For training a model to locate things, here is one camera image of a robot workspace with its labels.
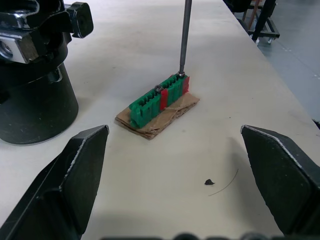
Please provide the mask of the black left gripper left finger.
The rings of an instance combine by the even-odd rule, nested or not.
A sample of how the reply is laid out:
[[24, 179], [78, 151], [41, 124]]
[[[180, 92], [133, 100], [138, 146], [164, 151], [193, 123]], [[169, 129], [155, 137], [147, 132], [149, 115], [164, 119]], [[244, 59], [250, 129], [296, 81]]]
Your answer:
[[73, 136], [33, 180], [0, 228], [2, 240], [79, 240], [100, 185], [109, 127]]

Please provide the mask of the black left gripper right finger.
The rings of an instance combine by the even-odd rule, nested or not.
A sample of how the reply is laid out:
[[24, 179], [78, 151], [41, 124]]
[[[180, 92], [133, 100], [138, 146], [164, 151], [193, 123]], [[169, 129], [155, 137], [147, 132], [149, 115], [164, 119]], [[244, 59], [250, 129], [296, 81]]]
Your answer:
[[320, 167], [289, 137], [241, 127], [255, 183], [285, 235], [320, 234]]

